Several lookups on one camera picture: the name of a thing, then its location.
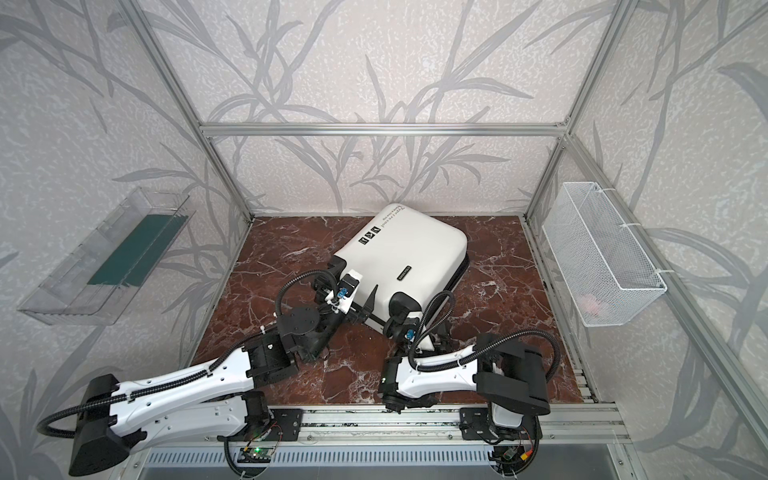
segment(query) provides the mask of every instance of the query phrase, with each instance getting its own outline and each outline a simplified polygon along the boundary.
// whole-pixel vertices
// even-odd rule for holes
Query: white wire mesh basket
[[[563,183],[543,228],[585,326],[624,325],[667,291],[595,182]]]

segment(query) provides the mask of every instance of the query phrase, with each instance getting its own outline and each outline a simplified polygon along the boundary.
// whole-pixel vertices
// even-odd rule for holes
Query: wall with leaf pattern
[[[641,2],[576,128],[745,369],[768,392],[768,3]],[[541,244],[566,157],[534,223]],[[768,460],[665,301],[585,329],[549,256],[600,398],[651,478],[768,478]]]
[[[0,5],[0,478],[65,478],[71,441],[36,422],[98,375],[184,364],[237,257],[243,216],[117,7]],[[46,326],[17,305],[136,186],[197,209],[113,326]],[[108,472],[95,478],[106,478]]]
[[[205,122],[554,123],[573,104],[614,0],[141,5]],[[254,211],[285,214],[375,212],[392,200],[428,212],[522,212],[552,144],[218,139]]]

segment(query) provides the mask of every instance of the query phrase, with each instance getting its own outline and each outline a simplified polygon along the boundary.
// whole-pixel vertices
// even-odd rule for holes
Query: green cloth
[[[147,215],[88,281],[89,285],[141,286],[187,217]]]

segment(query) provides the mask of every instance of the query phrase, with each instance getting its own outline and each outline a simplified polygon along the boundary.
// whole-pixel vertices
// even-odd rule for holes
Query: wire
[[[328,280],[328,283],[331,286],[331,290],[333,291],[332,301],[338,302],[339,284],[336,282],[336,278],[333,276],[333,274],[328,270],[307,270],[306,272],[299,273],[295,278],[289,280],[288,283],[283,285],[283,287],[280,288],[280,290],[277,292],[277,296],[275,296],[275,314],[277,315],[278,319],[283,316],[283,296],[286,294],[288,289],[299,281],[307,278],[308,276],[318,275],[322,275],[326,278],[326,280]]]
[[[533,449],[533,440],[531,440],[531,434],[528,433],[528,429],[526,429],[525,427],[523,427],[523,432],[525,432],[525,434],[528,436],[528,441],[531,443],[531,450],[532,450]],[[520,446],[522,446],[522,445],[523,445],[523,437],[522,437],[522,435],[520,435]]]
[[[283,295],[285,295],[285,292],[294,283],[300,281],[301,279],[307,278],[308,276],[317,276],[317,275],[322,275],[329,281],[331,290],[333,291],[334,296],[337,296],[339,294],[339,285],[336,282],[336,278],[328,270],[309,270],[303,273],[299,273],[299,275],[297,275],[296,278],[286,283],[277,294],[277,298],[275,300],[275,313],[277,313],[278,318],[280,318],[283,314],[283,311],[280,308],[280,303],[282,302]],[[110,397],[107,397],[106,399],[93,400],[91,402],[83,403],[82,405],[77,405],[74,407],[70,407],[68,409],[61,410],[56,413],[52,413],[47,417],[45,417],[44,419],[42,419],[40,422],[38,422],[36,429],[38,433],[40,433],[41,435],[55,437],[58,439],[73,439],[74,430],[56,429],[54,427],[51,427],[50,425],[53,422],[66,419],[67,417],[72,415],[77,415],[79,413],[87,412],[89,410],[109,406],[113,403],[132,401],[142,396],[152,395],[154,393],[164,392],[165,390],[175,389],[179,386],[186,385],[190,382],[194,382],[195,380],[202,379],[203,377],[206,377],[211,373],[213,373],[215,369],[219,368],[219,366],[221,366],[221,364],[224,363],[224,361],[227,359],[229,355],[232,354],[232,352],[234,352],[235,350],[243,346],[248,341],[261,335],[263,335],[261,332],[257,332],[257,333],[254,333],[253,335],[249,335],[245,337],[239,342],[234,343],[232,346],[230,346],[230,348],[227,349],[226,352],[224,352],[223,355],[221,355],[218,359],[216,359],[216,361],[211,363],[207,369],[203,369],[199,372],[193,373],[189,376],[185,376],[184,378],[181,378],[181,379],[174,380],[172,382],[163,383],[161,385],[153,385],[151,387],[147,387],[144,389],[134,390],[133,392],[129,392],[127,394],[123,393],[118,396],[110,396]]]
[[[502,440],[502,439],[496,439],[496,441],[495,441],[495,442],[491,442],[490,440],[486,439],[485,437],[482,437],[482,436],[480,436],[480,435],[478,435],[478,436],[480,437],[480,439],[481,439],[483,442],[485,442],[485,443],[487,443],[487,444],[489,444],[489,445],[498,445],[499,443],[503,442],[503,440]]]
[[[484,346],[480,350],[476,350],[469,355],[462,357],[461,359],[452,360],[451,362],[447,363],[441,363],[440,365],[418,365],[418,368],[416,368],[420,372],[442,372],[443,370],[449,370],[454,369],[457,366],[466,365],[467,363],[473,362],[474,360],[477,360],[478,358],[490,353],[493,349],[501,345],[502,343],[508,342],[509,340],[516,339],[521,336],[540,336],[545,338],[549,343],[552,345],[552,364],[549,366],[549,370],[547,371],[546,379],[547,382],[552,380],[552,377],[554,377],[555,373],[558,371],[558,367],[560,366],[561,361],[561,352],[560,352],[560,345],[558,344],[557,339],[555,337],[544,330],[539,329],[523,329],[518,330],[517,332],[511,333],[507,335],[504,338],[498,339],[494,342],[489,343],[488,345]]]
[[[245,470],[238,469],[237,465],[235,465],[235,462],[232,459],[232,452],[230,451],[229,437],[224,437],[224,459],[227,461],[227,466],[230,468],[230,470],[234,472],[235,475],[237,475],[239,478],[256,478],[257,476],[261,475],[261,472],[266,470],[266,467],[264,467],[262,468],[261,472],[255,475],[246,475]]]
[[[277,446],[280,444],[280,442],[283,441],[283,427],[277,424],[275,425],[277,426],[277,429],[280,430],[280,437],[277,439],[277,443],[275,444],[275,449],[272,451],[272,456],[274,456],[275,452],[277,452]]]
[[[422,333],[422,330],[424,329],[424,326],[429,321],[430,318],[432,318],[433,310],[435,310],[439,304],[438,300],[440,300],[442,297],[445,297],[448,300],[448,309],[442,314],[442,316],[435,322],[432,323],[432,325]],[[419,366],[416,363],[416,349],[419,347],[421,342],[429,335],[433,330],[437,329],[438,326],[440,326],[443,322],[445,322],[446,319],[448,319],[449,316],[451,316],[451,313],[453,313],[453,309],[456,307],[456,297],[453,295],[453,292],[450,290],[443,290],[442,292],[437,292],[435,296],[427,303],[427,307],[424,309],[424,313],[422,314],[422,318],[419,321],[419,325],[416,327],[415,335],[413,336],[414,341],[411,343],[411,347],[408,349],[408,363],[410,363],[411,368],[414,370],[419,370]]]
[[[540,428],[541,428],[541,424],[539,423],[538,417],[536,416],[536,417],[534,417],[534,432],[538,432]],[[531,439],[531,434],[528,433],[528,430],[526,430],[526,429],[523,429],[523,430],[525,430],[525,433],[528,435],[528,439],[530,440]],[[538,452],[538,443],[539,443],[539,439],[538,439],[538,437],[535,437],[535,439],[531,442],[531,450],[529,450],[529,452],[531,452],[531,454],[524,460],[525,463],[523,463],[522,467],[520,467],[519,470],[515,470],[513,468],[512,469],[512,475],[505,475],[504,469],[502,468],[499,473],[501,473],[505,477],[509,477],[509,476],[517,477],[518,473],[522,472],[523,470],[525,470],[526,468],[531,466],[531,463],[533,463],[534,458],[536,458],[536,453]],[[493,460],[494,462],[498,462],[498,463],[503,464],[503,465],[514,465],[514,464],[518,463],[518,462],[507,462],[503,458],[494,457],[494,456],[490,456],[490,455],[488,456],[488,458]]]
[[[213,373],[213,371],[217,369],[222,363],[224,363],[227,357],[231,355],[232,352],[234,352],[236,349],[238,349],[239,347],[243,346],[245,343],[261,335],[262,335],[261,332],[257,332],[243,338],[239,342],[234,343],[232,346],[230,346],[230,348],[227,349],[226,352],[224,352],[222,356],[216,359],[215,362],[211,363],[208,366],[208,368],[203,369],[199,372],[193,373],[189,376],[185,376],[184,378],[181,378],[181,379],[174,380],[172,382],[163,383],[160,385],[154,385],[144,389],[134,390],[133,392],[123,393],[118,396],[111,396],[106,399],[93,400],[91,402],[83,403],[82,405],[77,405],[74,407],[70,407],[68,409],[61,410],[56,413],[52,413],[47,417],[45,417],[44,419],[42,419],[40,422],[38,422],[36,429],[38,433],[40,433],[41,435],[55,437],[57,439],[73,439],[74,430],[56,429],[54,427],[51,427],[50,425],[53,422],[66,419],[67,417],[72,415],[77,415],[79,413],[87,412],[89,410],[109,406],[113,403],[125,402],[127,400],[135,400],[142,396],[152,395],[154,393],[164,392],[165,390],[175,389],[176,387],[186,385],[190,382],[194,382],[195,380],[202,379],[203,377],[208,376],[210,373]]]

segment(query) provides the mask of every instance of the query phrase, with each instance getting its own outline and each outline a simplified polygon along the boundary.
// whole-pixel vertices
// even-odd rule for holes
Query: red marble tabletop
[[[330,255],[368,222],[365,217],[260,217],[197,349],[194,362],[219,356],[232,343],[273,320],[277,290],[296,273],[325,268]],[[467,234],[470,266],[456,287],[456,309],[451,335],[461,346],[478,333],[512,333],[535,327],[560,333],[549,308],[541,278],[518,217],[442,217]],[[295,285],[284,301],[299,306],[312,303],[309,282]],[[546,340],[526,337],[551,358]],[[266,387],[271,405],[318,403],[374,403],[384,359],[393,342],[364,325],[341,325],[329,344],[326,359],[300,373]],[[563,367],[549,383],[550,402],[581,403],[573,369],[564,356]],[[447,392],[444,403],[480,403],[473,392]]]

